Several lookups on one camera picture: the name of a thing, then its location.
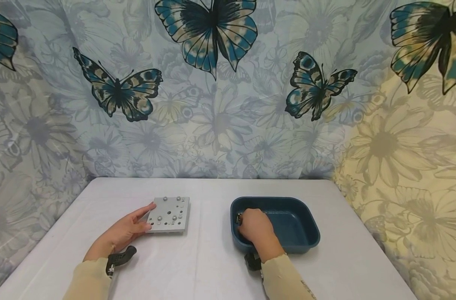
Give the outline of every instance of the sleeve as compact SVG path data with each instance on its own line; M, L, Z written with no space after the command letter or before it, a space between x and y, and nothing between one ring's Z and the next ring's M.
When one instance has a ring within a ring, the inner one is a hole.
M105 273L107 263L107 258L99 258L77 265L63 300L107 300L112 282Z
M262 274L270 300L316 300L287 255L262 263Z

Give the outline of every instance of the hand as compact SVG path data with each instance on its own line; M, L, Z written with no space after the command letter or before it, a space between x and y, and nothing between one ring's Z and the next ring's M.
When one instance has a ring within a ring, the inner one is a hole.
M139 222L140 218L150 210L156 208L155 203L139 208L118 220L105 231L90 247L83 261L96 261L110 254L116 253L128 246L132 241L151 229L146 222Z
M248 208L241 215L240 234L253 243L263 263L285 253L273 225L260 209Z

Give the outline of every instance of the table surface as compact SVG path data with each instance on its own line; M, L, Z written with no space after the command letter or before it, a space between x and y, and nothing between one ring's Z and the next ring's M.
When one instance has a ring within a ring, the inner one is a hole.
M229 208L240 196L287 196L308 205L320 230L317 247L290 255L318 300L416 300L331 181L137 178L93 180L5 281L0 300L61 299L93 240L165 195L190 197L187 231L135 241L110 299L266 299L259 273L235 249Z

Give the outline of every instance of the floral curtain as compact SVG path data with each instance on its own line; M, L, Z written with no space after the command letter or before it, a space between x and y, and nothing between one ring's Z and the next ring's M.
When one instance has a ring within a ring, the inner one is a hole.
M0 285L101 176L333 180L456 299L456 0L0 0Z

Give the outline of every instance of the plastic tray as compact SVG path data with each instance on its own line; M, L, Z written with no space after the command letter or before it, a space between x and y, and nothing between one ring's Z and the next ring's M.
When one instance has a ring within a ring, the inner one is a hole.
M320 231L308 207L290 197L240 197L231 203L231 234L235 246L255 253L253 244L238 232L237 215L247 208L259 208L268 215L286 253L306 253L320 242Z

